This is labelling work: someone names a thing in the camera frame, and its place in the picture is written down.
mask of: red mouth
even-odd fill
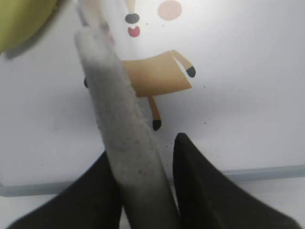
[[[141,33],[140,31],[140,27],[136,26],[134,29],[128,27],[128,33],[129,35],[131,35],[132,37],[138,37]]]

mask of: white surface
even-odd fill
[[[167,172],[178,132],[220,169],[305,164],[305,0],[203,2],[199,22],[181,17],[171,41],[197,70],[193,89],[155,98]],[[73,43],[79,28],[69,1],[26,52],[0,56],[5,186],[74,180],[103,150]]]
[[[305,178],[266,180],[239,184],[243,189],[277,210],[293,217],[305,228]],[[0,229],[5,229],[15,219],[34,210],[53,196],[0,197]],[[128,229],[123,216],[121,228]]]

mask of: pink cheek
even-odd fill
[[[172,21],[182,14],[182,6],[177,1],[167,0],[159,6],[158,14],[162,19]]]

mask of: floor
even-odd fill
[[[293,217],[305,228],[305,178],[251,181],[239,185],[263,202]],[[15,219],[31,212],[52,197],[54,195],[0,197],[0,229],[5,229]],[[122,217],[121,228],[129,228],[125,216]]]

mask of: cartoon arm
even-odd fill
[[[192,65],[191,62],[189,62],[184,56],[182,56],[180,53],[178,53],[176,50],[171,50],[171,54],[173,55],[173,57],[179,61],[182,66],[185,68],[186,73],[190,76],[190,77],[195,77],[196,75],[196,70],[194,68],[194,66]]]

